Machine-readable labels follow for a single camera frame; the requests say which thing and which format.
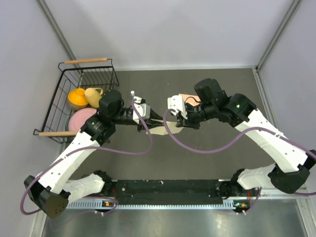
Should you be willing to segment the cream letter paper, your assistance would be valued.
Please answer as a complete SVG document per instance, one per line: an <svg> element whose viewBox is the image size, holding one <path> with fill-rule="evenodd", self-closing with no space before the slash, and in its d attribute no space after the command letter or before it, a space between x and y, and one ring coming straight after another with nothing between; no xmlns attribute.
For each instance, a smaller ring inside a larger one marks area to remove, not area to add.
<svg viewBox="0 0 316 237"><path fill-rule="evenodd" d="M167 121L167 126L172 134L180 133L183 127L177 127L177 122ZM148 119L146 121L148 129L153 135L168 135L168 132L164 126L163 120L160 119Z"/></svg>

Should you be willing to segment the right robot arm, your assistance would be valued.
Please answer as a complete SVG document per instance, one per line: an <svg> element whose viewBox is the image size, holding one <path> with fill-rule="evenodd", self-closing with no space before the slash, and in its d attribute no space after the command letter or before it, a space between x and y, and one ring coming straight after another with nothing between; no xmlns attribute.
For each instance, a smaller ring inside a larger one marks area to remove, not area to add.
<svg viewBox="0 0 316 237"><path fill-rule="evenodd" d="M227 96L215 79L198 82L194 90L198 96L195 106L182 95L168 99L168 108L177 117L176 127L199 129L201 122L218 119L247 135L274 160L269 166L238 170L230 183L235 195L268 187L293 194L306 182L315 164L311 153L288 141L250 99L243 94Z"/></svg>

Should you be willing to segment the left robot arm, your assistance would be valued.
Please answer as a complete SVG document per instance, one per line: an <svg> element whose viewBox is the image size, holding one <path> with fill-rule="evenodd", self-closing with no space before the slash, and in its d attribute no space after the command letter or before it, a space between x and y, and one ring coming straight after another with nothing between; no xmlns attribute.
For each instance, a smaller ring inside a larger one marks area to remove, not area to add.
<svg viewBox="0 0 316 237"><path fill-rule="evenodd" d="M25 198L30 200L50 218L58 217L68 204L91 194L108 195L112 190L109 177L103 171L96 171L85 178L71 181L69 178L79 166L96 150L118 153L118 150L103 147L115 133L116 125L136 126L146 130L150 145L151 131L163 126L162 117L154 112L146 100L132 95L131 105L126 108L121 93L108 90L99 100L97 112L87 119L70 145L46 170L37 176L28 176L25 192L20 201L20 211L32 215L24 208Z"/></svg>

